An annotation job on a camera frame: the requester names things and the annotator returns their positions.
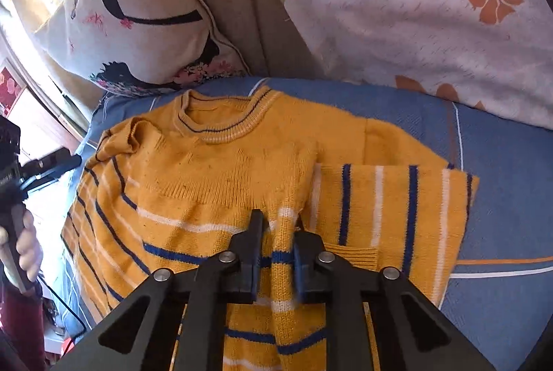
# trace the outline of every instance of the ribbed collar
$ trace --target ribbed collar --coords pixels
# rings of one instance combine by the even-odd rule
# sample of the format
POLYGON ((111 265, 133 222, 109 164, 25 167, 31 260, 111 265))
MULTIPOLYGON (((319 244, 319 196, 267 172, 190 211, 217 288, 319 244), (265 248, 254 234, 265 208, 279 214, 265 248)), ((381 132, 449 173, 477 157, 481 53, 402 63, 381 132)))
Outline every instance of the ribbed collar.
POLYGON ((201 138, 206 143, 226 143, 238 139, 252 131, 261 121, 265 112, 281 95, 281 92, 267 86, 259 88, 251 97, 207 97, 193 90, 182 94, 176 99, 180 107, 176 112, 175 125, 184 135, 201 138), (195 108, 214 109, 229 99, 248 102, 240 114, 228 120, 213 124, 198 124, 192 120, 186 110, 194 105, 195 108))

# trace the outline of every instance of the striped sweater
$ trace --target striped sweater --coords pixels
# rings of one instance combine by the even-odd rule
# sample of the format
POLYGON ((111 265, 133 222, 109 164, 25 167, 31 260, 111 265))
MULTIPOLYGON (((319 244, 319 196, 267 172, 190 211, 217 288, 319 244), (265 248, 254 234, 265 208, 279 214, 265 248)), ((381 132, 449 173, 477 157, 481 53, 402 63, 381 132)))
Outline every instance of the striped sweater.
POLYGON ((224 367, 323 370, 324 308, 292 291, 298 215, 328 250, 396 266, 438 304, 476 186, 388 123, 267 87, 250 98, 189 91, 104 133, 62 237, 100 320, 157 268, 189 270, 226 249, 261 209, 258 300, 229 306, 224 367))

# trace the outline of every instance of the blue blanket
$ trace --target blue blanket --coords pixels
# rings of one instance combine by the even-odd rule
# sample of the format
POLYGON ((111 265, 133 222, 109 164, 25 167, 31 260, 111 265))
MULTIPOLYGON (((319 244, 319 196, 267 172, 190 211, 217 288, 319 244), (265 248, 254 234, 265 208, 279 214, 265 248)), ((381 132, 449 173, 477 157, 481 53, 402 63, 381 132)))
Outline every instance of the blue blanket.
MULTIPOLYGON (((257 81, 220 79, 198 91, 248 95, 257 81)), ((459 263, 441 309, 498 371, 517 369, 553 313, 553 132, 389 87, 300 79, 271 79, 268 84, 298 98, 394 123, 457 168, 480 177, 459 263)), ((175 95, 104 98, 79 152, 88 158, 104 129, 166 104, 175 95)), ((71 179, 68 204, 81 172, 76 170, 71 179)), ((72 281, 67 266, 60 290, 74 305, 79 297, 72 281)), ((70 318, 64 319, 76 333, 79 324, 70 318)))

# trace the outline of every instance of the printed pillow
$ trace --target printed pillow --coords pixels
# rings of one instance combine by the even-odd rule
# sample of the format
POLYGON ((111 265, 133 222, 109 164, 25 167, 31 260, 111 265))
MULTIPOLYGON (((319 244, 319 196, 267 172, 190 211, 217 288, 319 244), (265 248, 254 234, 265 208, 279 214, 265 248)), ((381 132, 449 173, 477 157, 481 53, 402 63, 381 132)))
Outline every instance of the printed pillow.
POLYGON ((128 97, 247 73, 201 0, 65 0, 35 36, 63 68, 128 97))

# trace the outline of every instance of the metal screw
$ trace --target metal screw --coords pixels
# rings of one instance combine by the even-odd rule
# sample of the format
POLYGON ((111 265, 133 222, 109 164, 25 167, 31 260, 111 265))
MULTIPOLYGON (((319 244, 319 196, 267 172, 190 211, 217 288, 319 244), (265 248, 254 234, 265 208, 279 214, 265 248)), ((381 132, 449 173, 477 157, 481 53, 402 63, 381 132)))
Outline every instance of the metal screw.
POLYGON ((159 270, 156 270, 154 272, 154 279, 157 280, 157 282, 165 282, 171 277, 171 271, 167 268, 160 268, 159 270))
POLYGON ((236 260, 236 254, 234 254, 232 251, 223 251, 221 254, 219 254, 219 260, 223 263, 234 262, 236 260))
POLYGON ((332 263, 336 256, 329 251, 323 251, 319 253, 319 261, 323 263, 332 263))
POLYGON ((384 271, 382 271, 382 274, 386 279, 396 280, 399 277, 399 270, 393 266, 387 266, 384 268, 384 271))

